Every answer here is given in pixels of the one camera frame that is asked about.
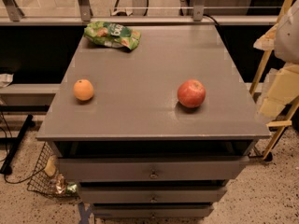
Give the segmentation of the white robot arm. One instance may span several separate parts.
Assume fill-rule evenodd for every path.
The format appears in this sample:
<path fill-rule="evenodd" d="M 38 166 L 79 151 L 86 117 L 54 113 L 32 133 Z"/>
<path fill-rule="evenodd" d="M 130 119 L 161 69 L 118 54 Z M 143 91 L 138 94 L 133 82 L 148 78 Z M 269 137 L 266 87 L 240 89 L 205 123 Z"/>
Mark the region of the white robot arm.
<path fill-rule="evenodd" d="M 279 23 L 254 42 L 253 47 L 273 50 L 275 56 L 285 62 L 278 71 L 270 70 L 269 84 L 263 87 L 259 100 L 258 113 L 273 119 L 299 95 L 299 0 Z"/>

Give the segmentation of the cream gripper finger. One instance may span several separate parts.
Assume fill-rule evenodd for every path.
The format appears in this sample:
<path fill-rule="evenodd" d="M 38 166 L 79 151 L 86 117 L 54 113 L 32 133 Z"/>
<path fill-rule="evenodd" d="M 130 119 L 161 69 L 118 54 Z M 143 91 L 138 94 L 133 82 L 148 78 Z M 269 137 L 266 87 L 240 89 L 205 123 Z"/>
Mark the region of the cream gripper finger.
<path fill-rule="evenodd" d="M 253 47 L 259 50 L 272 50 L 274 48 L 278 24 L 272 26 L 264 35 L 258 38 Z"/>
<path fill-rule="evenodd" d="M 276 118 L 298 95 L 298 64 L 286 63 L 279 70 L 271 69 L 263 83 L 259 113 L 266 118 Z"/>

